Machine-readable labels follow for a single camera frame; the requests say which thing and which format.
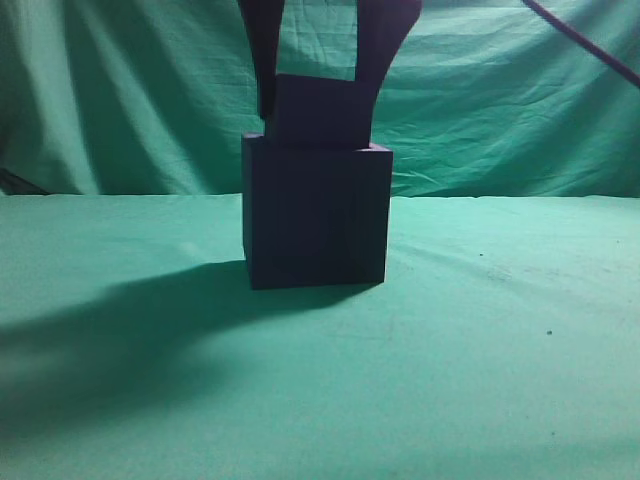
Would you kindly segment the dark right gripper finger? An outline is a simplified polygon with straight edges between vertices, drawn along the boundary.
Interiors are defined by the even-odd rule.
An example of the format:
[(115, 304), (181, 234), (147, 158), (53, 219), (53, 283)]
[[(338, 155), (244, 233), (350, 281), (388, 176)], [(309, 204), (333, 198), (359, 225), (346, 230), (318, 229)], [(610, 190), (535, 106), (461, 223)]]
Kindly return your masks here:
[(357, 146), (368, 146), (373, 111), (390, 66), (416, 24), (422, 1), (356, 2), (357, 51), (353, 92), (356, 94)]

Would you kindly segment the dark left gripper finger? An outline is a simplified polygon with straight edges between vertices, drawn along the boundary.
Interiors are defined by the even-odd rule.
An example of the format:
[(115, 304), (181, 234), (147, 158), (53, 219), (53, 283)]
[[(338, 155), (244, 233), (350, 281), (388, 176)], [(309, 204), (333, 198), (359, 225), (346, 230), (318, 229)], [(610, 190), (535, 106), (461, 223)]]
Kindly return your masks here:
[(275, 102), (277, 51), (285, 1), (238, 0), (237, 4), (251, 50), (258, 115), (267, 119)]

